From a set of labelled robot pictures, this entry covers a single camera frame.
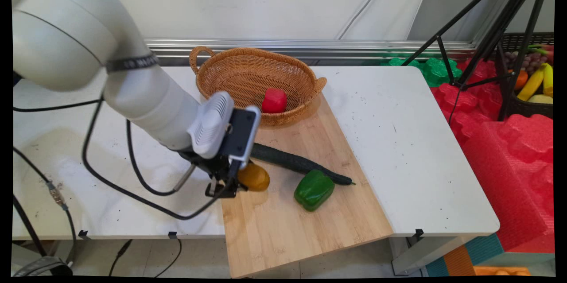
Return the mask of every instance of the black cable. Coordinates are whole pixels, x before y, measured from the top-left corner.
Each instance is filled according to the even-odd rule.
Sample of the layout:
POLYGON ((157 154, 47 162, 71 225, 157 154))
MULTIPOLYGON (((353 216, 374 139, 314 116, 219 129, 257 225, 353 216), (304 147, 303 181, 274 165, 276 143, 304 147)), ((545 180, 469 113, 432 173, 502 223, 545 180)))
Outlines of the black cable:
POLYGON ((170 268, 170 266, 174 265, 174 263, 177 261, 177 258, 179 257, 179 255, 181 255, 181 250, 182 250, 181 240, 178 239, 178 241, 179 241, 179 252, 178 252, 178 256, 175 257, 175 259, 172 261, 172 263, 170 263, 170 265, 168 265, 165 270, 161 271, 158 275, 156 275, 156 276, 154 276, 154 277, 158 277, 158 276, 162 275, 165 271, 167 271, 167 269, 170 268))
POLYGON ((168 191, 168 192, 160 192, 160 191, 154 190, 152 187, 150 187, 146 183, 146 180, 144 180, 144 177, 142 177, 142 174, 140 173, 140 170, 138 169, 138 164, 136 163, 136 158, 134 157, 134 147, 132 146, 132 131, 130 129, 130 121, 128 119, 126 119, 126 139, 128 140, 128 152, 130 154, 130 162, 132 162, 132 168, 134 169, 134 172, 136 173, 136 177, 138 177, 138 180, 140 181, 142 186, 144 186, 144 188, 146 188, 146 190, 148 190, 149 192, 152 192, 152 194, 155 194, 157 196, 169 196, 170 194, 174 194, 175 190, 171 190, 171 191, 168 191))
MULTIPOLYGON (((196 212, 193 212, 192 214, 188 215, 188 216, 181 216, 175 212, 172 212, 162 206, 159 206, 149 200, 146 200, 140 196, 138 196, 137 194, 133 194, 132 192, 129 192, 128 190, 124 189, 124 188, 120 188, 119 186, 116 186, 116 184, 108 181, 107 179, 105 179, 103 176, 101 176, 98 172, 96 172, 91 165, 89 164, 89 161, 87 160, 87 150, 89 149, 89 143, 91 141, 91 135, 93 134, 93 130, 95 127, 95 122, 97 121, 97 117, 99 115, 99 112, 101 111, 101 106, 102 106, 102 102, 103 100, 99 100, 99 102, 97 103, 97 108, 95 109, 94 113, 93 113, 93 117, 91 118, 91 122, 89 124, 89 129, 87 131, 87 136, 85 137, 85 143, 83 144, 83 150, 82 150, 82 159, 83 159, 83 163, 85 164, 85 168, 87 168, 87 170, 89 170, 89 172, 98 180, 100 180, 103 184, 106 184, 107 186, 111 187, 114 190, 117 190, 118 192, 120 192, 121 194, 125 194, 126 196, 129 196, 130 198, 133 198, 135 200, 138 200, 139 202, 146 204, 156 210, 159 210, 161 212, 164 212, 165 214, 172 216, 176 219, 179 220, 189 220, 197 215, 199 215, 201 212, 203 212, 206 208, 208 208, 211 204, 213 204, 213 202, 215 202, 218 198, 220 198, 225 191, 232 186, 233 181, 234 181, 234 176, 236 176, 236 173, 231 174, 233 177, 229 179, 229 181, 227 182, 227 184, 225 185, 225 187, 223 188, 223 190, 219 191, 218 194, 216 194, 211 200, 209 200, 206 204, 204 204, 201 208, 199 208, 196 212)), ((230 166, 231 170, 237 170, 239 166, 239 162, 237 160, 233 160, 233 163, 230 166)))
POLYGON ((65 210, 67 214, 67 219, 69 219, 69 225, 71 226, 71 234, 73 234, 73 246, 71 247, 71 251, 69 252, 69 256, 65 260, 65 263, 69 263, 75 258, 75 249, 77 248, 77 235, 75 234, 75 225, 73 224, 73 218, 71 218, 71 213, 69 209, 65 210))
POLYGON ((22 277, 23 276, 29 276, 31 273, 34 273, 37 270, 43 269, 44 267, 50 267, 50 266, 55 265, 55 264, 60 264, 60 262, 49 263, 49 264, 46 264, 42 267, 38 267, 37 269, 31 269, 28 273, 22 275, 22 277))
POLYGON ((78 106, 84 106, 84 105, 90 105, 90 104, 94 104, 94 103, 98 103, 98 99, 96 100, 89 100, 89 101, 84 101, 82 103, 76 103, 76 104, 69 104, 69 105, 61 105, 61 106, 55 106, 55 107, 45 107, 45 108, 18 108, 18 107, 14 107, 14 111, 15 112, 46 112, 46 111, 56 111, 57 109, 65 109, 65 108, 72 108, 72 107, 78 107, 78 106))
POLYGON ((116 265, 116 262, 118 262, 118 259, 124 253, 126 253, 126 250, 130 247, 130 243, 132 243, 132 239, 129 239, 128 241, 126 241, 126 243, 124 243, 124 245, 122 245, 122 247, 120 248, 120 250, 116 254, 116 258, 114 259, 114 262, 112 263, 112 266, 110 267, 110 272, 108 273, 108 276, 112 276, 112 271, 114 271, 114 266, 116 265))
POLYGON ((34 241, 34 244, 37 248, 37 251, 40 253, 41 256, 46 256, 47 253, 45 253, 45 249, 43 249, 43 245, 41 245, 41 242, 39 241, 39 238, 35 233, 34 227, 32 227, 30 219, 28 219, 28 216, 26 215, 26 212, 24 212, 22 205, 20 205, 20 202, 18 202, 18 199, 16 199, 16 195, 12 193, 12 196, 14 197, 14 199, 12 200, 12 204, 14 205, 14 208, 16 208, 18 214, 20 215, 22 222, 24 222, 24 225, 26 226, 26 230, 28 230, 28 233, 30 233, 30 236, 32 237, 32 240, 34 241))
POLYGON ((455 105, 453 106, 453 110, 451 111, 451 115, 449 115, 449 127, 451 127, 451 118, 453 117, 453 113, 455 112, 455 108, 457 107, 457 102, 459 101, 459 95, 461 90, 459 89, 459 93, 457 93, 457 98, 455 98, 455 105))
MULTIPOLYGON (((32 169, 34 169, 34 171, 39 174, 39 176, 45 181, 46 184, 51 183, 51 181, 49 181, 45 175, 43 174, 43 172, 41 172, 33 162, 31 162, 28 157, 25 156, 25 154, 23 154, 20 150, 18 150, 16 147, 14 148, 14 152, 16 152, 16 154, 18 154, 22 159, 24 159, 24 161, 29 164, 32 169)), ((63 208, 63 210, 65 211, 65 213, 67 214, 67 219, 69 219, 69 225, 71 226, 71 234, 73 235, 73 247, 71 247, 71 252, 69 253, 69 257, 67 258, 67 261, 65 263, 69 263, 69 261, 73 258, 74 253, 75 253, 75 247, 77 246, 77 235, 75 234, 75 225, 73 224, 73 218, 71 218, 71 213, 69 213, 69 209, 65 206, 65 208, 63 208)))
POLYGON ((49 180, 47 180, 47 178, 45 177, 45 174, 43 174, 42 172, 39 171, 39 169, 37 169, 37 167, 35 166, 35 164, 32 164, 32 162, 28 159, 28 157, 26 157, 24 154, 22 154, 22 152, 18 149, 16 149, 16 147, 14 147, 14 152, 16 152, 16 154, 18 154, 20 157, 22 157, 22 159, 24 159, 25 162, 27 162, 27 164, 29 164, 32 169, 35 170, 35 172, 37 172, 37 174, 39 174, 39 176, 43 179, 43 181, 45 181, 45 183, 48 183, 49 180))

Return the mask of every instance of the cable connector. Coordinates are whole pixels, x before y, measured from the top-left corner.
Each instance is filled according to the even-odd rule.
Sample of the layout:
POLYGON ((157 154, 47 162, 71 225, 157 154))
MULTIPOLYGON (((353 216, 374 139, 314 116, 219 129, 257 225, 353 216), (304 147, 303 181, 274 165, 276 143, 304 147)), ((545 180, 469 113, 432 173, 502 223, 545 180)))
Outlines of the cable connector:
POLYGON ((55 203, 61 206, 63 211, 69 210, 69 207, 67 207, 67 204, 65 204, 65 199, 61 195, 61 192, 59 192, 59 190, 53 185, 53 183, 51 183, 51 181, 47 182, 47 188, 49 189, 49 194, 51 194, 51 197, 53 198, 53 200, 55 200, 55 203))

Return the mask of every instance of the table leg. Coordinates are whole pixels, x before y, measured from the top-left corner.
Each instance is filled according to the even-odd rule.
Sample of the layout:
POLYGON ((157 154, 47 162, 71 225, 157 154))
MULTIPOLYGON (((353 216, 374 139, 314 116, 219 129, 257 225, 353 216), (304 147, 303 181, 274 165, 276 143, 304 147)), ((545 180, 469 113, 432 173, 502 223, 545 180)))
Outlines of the table leg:
POLYGON ((390 238, 394 274, 410 275, 420 267, 425 267, 425 265, 439 259, 474 238, 476 237, 426 236, 404 252, 401 252, 403 249, 400 247, 403 246, 402 243, 405 243, 405 238, 390 238))

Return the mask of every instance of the fruit basket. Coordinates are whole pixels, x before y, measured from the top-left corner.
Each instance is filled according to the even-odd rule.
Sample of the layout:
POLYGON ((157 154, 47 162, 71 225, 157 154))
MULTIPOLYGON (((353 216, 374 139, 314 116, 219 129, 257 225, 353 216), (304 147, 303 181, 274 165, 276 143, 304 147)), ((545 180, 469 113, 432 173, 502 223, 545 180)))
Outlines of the fruit basket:
POLYGON ((256 105, 261 109, 266 89, 284 91, 285 112, 263 112, 260 122, 264 125, 282 125, 298 118, 326 84, 324 77, 318 79, 299 59, 257 48, 233 48, 215 54, 207 47, 195 47, 189 61, 197 75, 197 88, 207 99, 217 91, 226 91, 235 107, 256 105), (197 55, 201 51, 211 58, 198 68, 197 55))
MULTIPOLYGON (((508 69, 511 68, 513 64, 514 57, 510 55, 513 54, 515 51, 520 49, 522 45, 524 33, 506 33, 502 37, 500 41, 500 45, 502 46, 502 52, 498 53, 496 51, 495 58, 495 65, 496 65, 496 72, 499 77, 504 76, 508 69)), ((553 45, 553 33, 533 33, 530 44, 549 44, 553 45)), ((531 55, 527 56, 530 60, 524 61, 523 68, 525 69, 528 76, 533 74, 534 69, 532 67, 537 67, 537 64, 541 62, 547 62, 546 58, 541 58, 544 56, 537 56, 531 55)), ((506 98, 506 87, 508 87, 509 79, 502 79, 500 80, 500 91, 502 92, 502 98, 506 98)), ((539 95, 543 93, 543 85, 536 90, 534 95, 539 95)), ((508 110, 506 111, 506 115, 510 116, 512 114, 518 113, 520 115, 530 117, 534 114, 541 114, 546 117, 553 119, 553 104, 543 104, 543 103, 530 103, 528 101, 523 101, 517 97, 518 91, 512 92, 512 96, 510 97, 510 103, 508 105, 508 110)))

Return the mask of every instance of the black strap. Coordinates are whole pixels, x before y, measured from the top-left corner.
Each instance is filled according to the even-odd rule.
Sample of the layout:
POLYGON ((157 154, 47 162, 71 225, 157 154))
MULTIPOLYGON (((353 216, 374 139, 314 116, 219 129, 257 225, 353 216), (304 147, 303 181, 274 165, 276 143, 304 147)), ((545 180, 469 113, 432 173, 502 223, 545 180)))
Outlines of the black strap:
POLYGON ((60 258, 55 256, 43 256, 41 259, 22 267, 14 274, 14 277, 36 276, 45 271, 55 269, 56 267, 58 267, 57 275, 73 275, 73 271, 71 271, 67 264, 61 261, 60 258))
POLYGON ((150 55, 146 56, 130 57, 124 59, 116 59, 115 61, 109 61, 106 64, 106 67, 107 73, 113 73, 115 71, 148 68, 156 64, 159 64, 158 57, 154 53, 151 53, 150 55))

